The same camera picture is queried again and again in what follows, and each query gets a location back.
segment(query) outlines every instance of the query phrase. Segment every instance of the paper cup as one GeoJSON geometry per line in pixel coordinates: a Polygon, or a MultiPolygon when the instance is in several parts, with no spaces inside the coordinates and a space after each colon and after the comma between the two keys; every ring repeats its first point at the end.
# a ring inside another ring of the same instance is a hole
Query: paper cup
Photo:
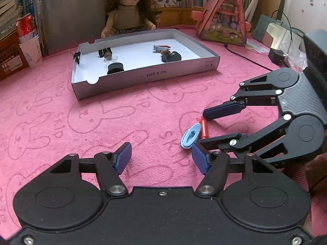
{"type": "Polygon", "coordinates": [[[30,67],[33,67],[42,61],[39,35],[23,44],[19,44],[19,47],[22,49],[22,52],[24,53],[24,56],[30,67]]]}

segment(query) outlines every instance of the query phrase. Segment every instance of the pink tablecloth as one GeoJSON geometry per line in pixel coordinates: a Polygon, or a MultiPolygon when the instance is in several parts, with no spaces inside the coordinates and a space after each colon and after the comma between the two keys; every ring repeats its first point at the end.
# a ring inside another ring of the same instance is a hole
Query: pink tablecloth
{"type": "MultiPolygon", "coordinates": [[[[183,32],[198,39],[193,30],[183,32]]],[[[239,82],[267,72],[220,43],[202,43],[221,56],[217,71],[131,87],[81,102],[71,87],[73,59],[68,51],[0,82],[0,235],[8,238],[20,227],[12,209],[17,190],[68,153],[92,157],[130,141],[132,159],[121,175],[129,189],[137,185],[196,186],[202,175],[190,151],[180,147],[182,134],[198,122],[204,108],[228,100],[239,82]]],[[[266,55],[230,48],[266,67],[278,68],[266,55]]],[[[209,123],[210,136],[252,134],[277,116],[276,108],[247,108],[209,123]]],[[[94,175],[83,174],[83,178],[95,181],[94,175]]],[[[231,175],[228,182],[239,178],[239,174],[231,175]]],[[[327,214],[321,215],[320,211],[315,234],[327,229],[327,214]]]]}

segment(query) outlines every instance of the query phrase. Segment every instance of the doll's dress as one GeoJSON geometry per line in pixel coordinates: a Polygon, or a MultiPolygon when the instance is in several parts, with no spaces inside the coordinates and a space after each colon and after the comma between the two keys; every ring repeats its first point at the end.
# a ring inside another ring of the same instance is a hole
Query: doll's dress
{"type": "Polygon", "coordinates": [[[140,20],[136,5],[118,5],[117,9],[108,13],[108,16],[113,19],[112,27],[115,35],[148,30],[140,20]]]}

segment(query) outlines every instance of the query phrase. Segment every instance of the wooden shelf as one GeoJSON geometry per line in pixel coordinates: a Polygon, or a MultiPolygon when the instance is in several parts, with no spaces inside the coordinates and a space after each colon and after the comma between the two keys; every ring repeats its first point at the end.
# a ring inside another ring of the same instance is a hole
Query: wooden shelf
{"type": "Polygon", "coordinates": [[[203,8],[166,7],[153,10],[162,12],[160,14],[160,26],[169,27],[180,24],[195,25],[197,22],[191,19],[191,12],[202,11],[203,8]]]}

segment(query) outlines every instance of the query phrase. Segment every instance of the doll's arm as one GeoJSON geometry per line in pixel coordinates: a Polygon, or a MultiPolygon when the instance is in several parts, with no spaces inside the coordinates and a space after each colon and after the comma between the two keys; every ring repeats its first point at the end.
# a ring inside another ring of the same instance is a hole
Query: doll's arm
{"type": "Polygon", "coordinates": [[[156,29],[156,25],[153,24],[148,19],[145,20],[145,26],[148,28],[148,30],[155,30],[156,29]]]}
{"type": "Polygon", "coordinates": [[[111,36],[112,26],[113,26],[113,19],[111,17],[108,17],[107,24],[104,27],[103,31],[101,32],[101,38],[111,36]]]}

